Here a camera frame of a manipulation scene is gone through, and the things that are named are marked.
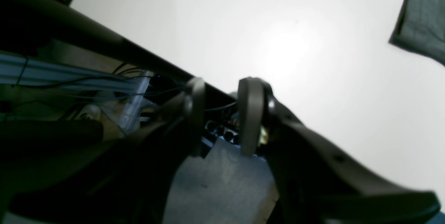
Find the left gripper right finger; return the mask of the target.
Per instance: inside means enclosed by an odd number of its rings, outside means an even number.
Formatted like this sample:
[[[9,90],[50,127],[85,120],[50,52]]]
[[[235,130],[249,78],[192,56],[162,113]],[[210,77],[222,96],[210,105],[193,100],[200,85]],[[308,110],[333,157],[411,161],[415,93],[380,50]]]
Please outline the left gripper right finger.
[[[441,209],[309,129],[260,78],[239,81],[238,111],[241,152],[267,161],[284,224],[424,224]]]

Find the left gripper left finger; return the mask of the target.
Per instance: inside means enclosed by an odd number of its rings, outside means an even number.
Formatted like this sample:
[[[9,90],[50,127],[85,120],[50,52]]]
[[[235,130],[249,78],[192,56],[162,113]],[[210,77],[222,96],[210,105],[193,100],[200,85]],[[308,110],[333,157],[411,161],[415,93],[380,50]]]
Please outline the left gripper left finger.
[[[141,129],[101,141],[95,120],[1,123],[1,219],[160,224],[174,176],[201,142],[205,82],[192,78]]]

